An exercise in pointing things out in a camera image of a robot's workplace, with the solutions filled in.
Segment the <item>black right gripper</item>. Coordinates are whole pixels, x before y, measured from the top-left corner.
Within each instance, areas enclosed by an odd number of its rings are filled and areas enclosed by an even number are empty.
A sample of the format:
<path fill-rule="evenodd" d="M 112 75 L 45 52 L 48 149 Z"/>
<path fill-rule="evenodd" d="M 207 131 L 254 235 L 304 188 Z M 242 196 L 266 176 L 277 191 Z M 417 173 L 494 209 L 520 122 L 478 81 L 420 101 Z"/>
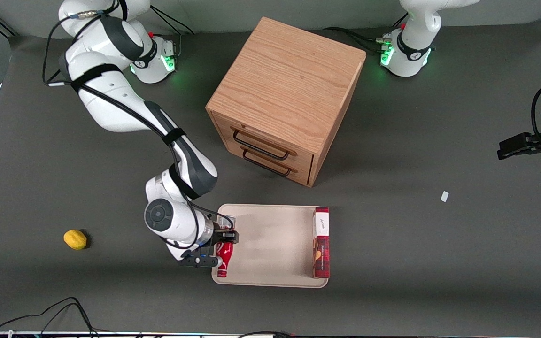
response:
<path fill-rule="evenodd" d="M 200 255 L 189 255 L 178 261 L 181 267 L 215 268 L 219 267 L 219 258 L 215 256 L 219 243 L 239 243 L 236 230 L 214 230 L 208 242 L 200 246 Z"/>

